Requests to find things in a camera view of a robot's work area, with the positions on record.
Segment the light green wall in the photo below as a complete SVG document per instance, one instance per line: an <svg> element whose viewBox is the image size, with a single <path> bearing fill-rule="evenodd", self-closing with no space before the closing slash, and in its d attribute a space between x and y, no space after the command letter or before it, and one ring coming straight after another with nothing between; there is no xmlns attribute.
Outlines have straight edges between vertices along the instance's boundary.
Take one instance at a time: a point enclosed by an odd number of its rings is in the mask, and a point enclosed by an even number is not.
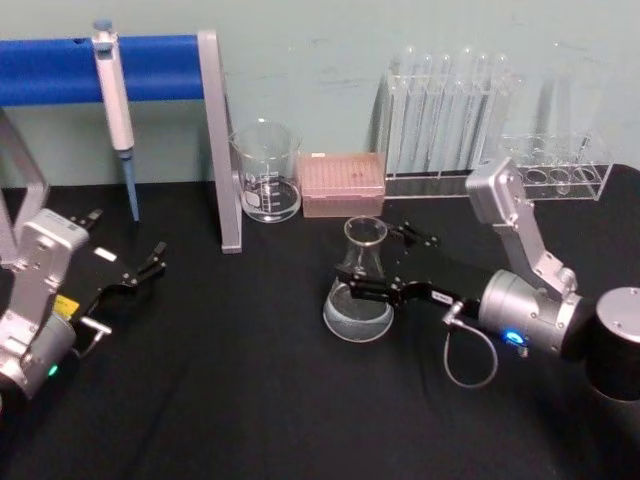
<svg viewBox="0 0 640 480"><path fill-rule="evenodd" d="M284 122L308 151L366 147L378 81L406 44L503 51L532 79L561 61L575 73L572 124L597 126L619 161L636 161L640 8L633 0L4 0L2 11L6 39L88 36L99 17L122 35L214 28L233 124ZM527 130L533 103L532 95L522 98L507 129ZM203 177L199 102L136 104L132 115L139 182ZM10 116L53 184L119 181L99 105L11 109Z"/></svg>

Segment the black table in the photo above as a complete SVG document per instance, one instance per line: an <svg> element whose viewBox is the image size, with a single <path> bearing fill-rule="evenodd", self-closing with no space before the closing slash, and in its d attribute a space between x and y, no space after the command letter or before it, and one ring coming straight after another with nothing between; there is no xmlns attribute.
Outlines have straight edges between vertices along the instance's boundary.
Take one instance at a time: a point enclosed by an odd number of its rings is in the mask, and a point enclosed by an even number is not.
<svg viewBox="0 0 640 480"><path fill-rule="evenodd" d="M155 293L96 315L114 335L34 400L1 478L640 478L640 405L605 400L579 365L506 347L494 383L460 389L442 367L443 312L428 305L372 344L337 339L321 311L344 220L245 219L244 253L225 256L207 188L140 186L137 231L124 188L53 189L61 214L105 210L94 243L135 263L164 240L169 268ZM583 295L640 285L639 200L640 174L616 167L600 202L537 207ZM389 202L384 217L437 233L461 260L507 266L468 200ZM475 342L453 354L460 368L487 355Z"/></svg>

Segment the test tube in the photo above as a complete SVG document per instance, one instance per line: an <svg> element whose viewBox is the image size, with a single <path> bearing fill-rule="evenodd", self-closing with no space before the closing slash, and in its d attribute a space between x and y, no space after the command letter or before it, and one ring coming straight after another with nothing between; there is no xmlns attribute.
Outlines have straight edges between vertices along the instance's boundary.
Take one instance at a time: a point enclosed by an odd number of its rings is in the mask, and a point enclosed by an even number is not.
<svg viewBox="0 0 640 480"><path fill-rule="evenodd" d="M451 57L443 55L440 59L439 75L436 84L434 106L431 120L431 138L428 143L428 153L425 171L441 170L443 143L446 139L446 125L451 110L451 96L447 95L447 82L451 74Z"/></svg>
<svg viewBox="0 0 640 480"><path fill-rule="evenodd" d="M444 158L441 170L455 171L458 169L462 132L464 128L468 103L470 71L473 66L473 54L470 48L465 48L458 57L455 80L449 85L451 111L447 122Z"/></svg>
<svg viewBox="0 0 640 480"><path fill-rule="evenodd" d="M473 145L470 168L476 168L480 164L485 144L489 140L489 149L497 148L500 135L506 118L509 92L501 91L511 88L506 85L507 57L499 54L493 59L491 67L491 80L489 93L484 99L480 126L477 140Z"/></svg>
<svg viewBox="0 0 640 480"><path fill-rule="evenodd" d="M415 48L407 46L402 54L395 59L391 69L391 95L393 102L391 107L391 132L387 145L387 173L392 175L398 173L407 91L410 82L409 75L414 64L414 58Z"/></svg>
<svg viewBox="0 0 640 480"><path fill-rule="evenodd" d="M431 64L431 55L425 55L413 67L407 95L407 111L404 118L398 173L413 171L422 113L425 106L426 83L429 80L428 75L431 71Z"/></svg>
<svg viewBox="0 0 640 480"><path fill-rule="evenodd" d="M467 118L462 133L462 146L460 148L460 161L458 162L458 170L469 168L471 163L471 150L473 142L477 140L477 131L480 123L480 114L482 102L485 93L488 91L490 75L489 75L489 57L486 54L478 55L472 77L471 94L469 95L469 106L467 109Z"/></svg>

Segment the metal bracket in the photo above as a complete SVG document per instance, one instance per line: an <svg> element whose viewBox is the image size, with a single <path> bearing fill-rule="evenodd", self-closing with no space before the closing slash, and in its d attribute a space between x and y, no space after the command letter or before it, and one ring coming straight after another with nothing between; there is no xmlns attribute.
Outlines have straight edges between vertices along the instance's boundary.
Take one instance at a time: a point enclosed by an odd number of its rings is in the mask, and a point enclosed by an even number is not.
<svg viewBox="0 0 640 480"><path fill-rule="evenodd" d="M2 108L0 108L0 146L8 151L11 160L27 184L27 192L13 225L4 198L0 195L0 265L7 267L17 258L24 224L35 217L44 206L49 185L31 157L24 140Z"/></svg>
<svg viewBox="0 0 640 480"><path fill-rule="evenodd" d="M573 270L548 252L511 158L478 167L466 182L476 217L502 238L513 273L550 298L562 300L578 288Z"/></svg>

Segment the white label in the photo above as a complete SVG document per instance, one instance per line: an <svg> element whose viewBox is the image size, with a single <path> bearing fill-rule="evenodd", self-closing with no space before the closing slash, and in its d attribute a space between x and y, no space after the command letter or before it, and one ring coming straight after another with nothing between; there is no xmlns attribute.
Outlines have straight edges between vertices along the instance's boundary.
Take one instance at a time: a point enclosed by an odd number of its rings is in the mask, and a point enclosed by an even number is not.
<svg viewBox="0 0 640 480"><path fill-rule="evenodd" d="M104 248L101 248L101 247L96 248L93 251L93 253L95 253L99 257L104 258L105 260L109 260L110 262L113 262L116 258L118 258L116 254L111 253L110 251L105 250Z"/></svg>
<svg viewBox="0 0 640 480"><path fill-rule="evenodd" d="M244 192L244 199L252 207L260 208L260 196L253 192Z"/></svg>
<svg viewBox="0 0 640 480"><path fill-rule="evenodd" d="M447 305L453 305L453 298L444 293L436 292L435 290L431 290L431 298L438 302L446 303Z"/></svg>

